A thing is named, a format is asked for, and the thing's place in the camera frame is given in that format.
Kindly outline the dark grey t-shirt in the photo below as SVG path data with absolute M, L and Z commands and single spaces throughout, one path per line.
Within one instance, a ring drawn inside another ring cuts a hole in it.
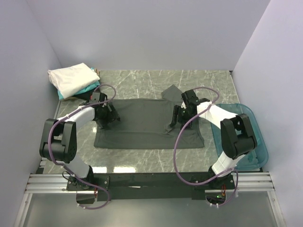
M 170 86 L 161 99 L 116 99 L 113 106 L 120 120 L 98 128 L 94 147 L 107 149 L 173 149 L 181 129 L 169 124 L 173 108 L 182 104 L 181 90 Z

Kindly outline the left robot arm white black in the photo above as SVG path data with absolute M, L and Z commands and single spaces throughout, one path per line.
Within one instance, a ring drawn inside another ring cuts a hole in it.
M 90 121 L 99 129 L 107 129 L 120 116 L 107 95 L 94 91 L 90 100 L 59 119 L 47 119 L 44 124 L 39 154 L 70 174 L 68 181 L 83 190 L 94 188 L 92 167 L 77 155 L 77 130 Z

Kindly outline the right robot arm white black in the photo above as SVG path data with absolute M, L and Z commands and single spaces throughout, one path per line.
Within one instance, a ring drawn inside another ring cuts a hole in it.
M 218 189 L 224 184 L 224 177 L 229 176 L 237 163 L 254 150 L 258 143 L 249 116 L 244 113 L 231 113 L 216 106 L 214 102 L 219 98 L 219 93 L 212 88 L 207 89 L 217 94 L 213 101 L 199 99 L 195 93 L 196 88 L 194 88 L 182 93 L 182 105 L 174 107 L 174 117 L 170 127 L 173 127 L 177 122 L 181 122 L 182 127 L 174 145 L 173 165 L 177 177 L 185 184 L 201 186 L 208 183 L 210 187 Z M 199 117 L 209 121 L 220 130 L 223 151 L 210 167 L 208 180 L 191 183 L 178 172 L 176 150 L 183 131 Z

